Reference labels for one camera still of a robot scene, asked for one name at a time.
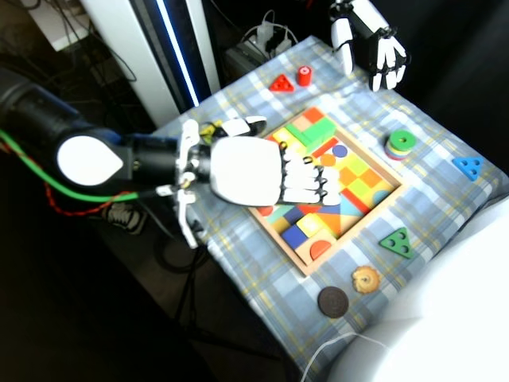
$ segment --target plaid tablecloth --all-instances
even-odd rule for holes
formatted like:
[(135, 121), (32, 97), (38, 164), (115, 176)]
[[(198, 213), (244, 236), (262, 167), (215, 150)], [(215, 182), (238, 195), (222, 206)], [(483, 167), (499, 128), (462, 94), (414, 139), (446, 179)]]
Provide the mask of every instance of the plaid tablecloth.
[[(304, 64), (313, 68), (311, 86), (296, 85), (292, 93), (268, 90), (281, 73), (295, 83), (297, 68)], [(193, 206), (208, 231), (210, 253), (301, 369), (323, 342), (342, 333), (362, 331), (472, 214), (490, 199), (509, 192), (507, 176), (487, 160), (479, 179), (469, 181), (451, 160), (478, 156), (474, 149), (396, 92), (370, 92), (362, 70), (342, 76), (331, 49), (314, 37), (229, 85), (156, 134), (177, 136), (189, 118), (205, 122), (247, 115), (266, 116), (266, 134), (310, 106), (326, 112), (411, 184), (393, 207), (305, 278), (247, 209), (221, 201), (205, 185), (198, 187), (198, 202)], [(417, 137), (418, 144), (405, 161), (391, 161), (383, 144), (391, 131), (402, 127)], [(402, 226), (408, 228), (416, 254), (412, 259), (378, 245)], [(353, 289), (351, 274), (366, 264), (375, 267), (383, 279), (377, 292), (361, 295)], [(342, 318), (327, 318), (318, 309), (317, 296), (327, 286), (339, 287), (348, 295), (350, 307)], [(347, 341), (321, 352), (309, 375), (315, 376)]]

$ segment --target robotic hand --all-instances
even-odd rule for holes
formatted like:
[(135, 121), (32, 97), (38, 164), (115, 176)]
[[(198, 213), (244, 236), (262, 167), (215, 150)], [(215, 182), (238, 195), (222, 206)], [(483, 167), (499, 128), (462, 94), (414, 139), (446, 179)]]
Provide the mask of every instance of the robotic hand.
[(370, 89), (393, 89), (402, 80), (410, 57), (394, 37), (380, 12), (369, 0), (334, 0), (329, 9), (331, 38), (336, 57), (345, 75), (353, 70), (352, 29), (370, 40)]
[(186, 207), (196, 201), (194, 182), (209, 183), (215, 195), (237, 205), (340, 203), (337, 172), (299, 157), (284, 142), (242, 136), (265, 125), (263, 117), (227, 121), (218, 130), (225, 138), (211, 146), (200, 144), (199, 124), (192, 119), (183, 124), (179, 139), (121, 136), (87, 123), (54, 95), (0, 69), (0, 136), (14, 137), (70, 185), (142, 185), (148, 190), (140, 195), (172, 197), (191, 248), (197, 242)]

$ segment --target dark floor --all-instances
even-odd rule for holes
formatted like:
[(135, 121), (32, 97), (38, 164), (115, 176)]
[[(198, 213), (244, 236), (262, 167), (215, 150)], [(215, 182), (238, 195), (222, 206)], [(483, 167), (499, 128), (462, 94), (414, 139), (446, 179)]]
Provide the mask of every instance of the dark floor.
[[(92, 223), (107, 246), (156, 303), (173, 318), (187, 276), (175, 275), (162, 269), (154, 259), (153, 243), (161, 235), (156, 224), (148, 220), (140, 236), (130, 236), (104, 221), (94, 220)], [(192, 251), (185, 243), (170, 241), (165, 255), (173, 263), (183, 264), (192, 258)], [(224, 340), (281, 358), (282, 351), (274, 337), (213, 259), (196, 271), (196, 311), (196, 323), (201, 329)], [(188, 305), (181, 317), (183, 325), (187, 322)], [(294, 365), (288, 361), (283, 363), (199, 341), (192, 341), (192, 344), (221, 382), (284, 381), (298, 378)]]

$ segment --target red spool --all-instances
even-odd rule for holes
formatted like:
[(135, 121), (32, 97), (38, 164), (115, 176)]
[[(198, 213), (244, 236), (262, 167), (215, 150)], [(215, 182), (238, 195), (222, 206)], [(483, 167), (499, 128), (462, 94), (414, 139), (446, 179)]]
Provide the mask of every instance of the red spool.
[(309, 86), (311, 84), (311, 73), (313, 70), (309, 66), (301, 66), (297, 71), (297, 83), (301, 86)]

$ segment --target sneaker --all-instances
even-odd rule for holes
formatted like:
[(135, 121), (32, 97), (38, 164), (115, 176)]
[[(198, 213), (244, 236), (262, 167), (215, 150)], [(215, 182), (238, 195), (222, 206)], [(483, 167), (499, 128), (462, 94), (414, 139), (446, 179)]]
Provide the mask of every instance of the sneaker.
[(130, 235), (139, 235), (142, 232), (147, 217), (145, 211), (138, 211), (127, 203), (113, 203), (102, 211), (101, 216)]

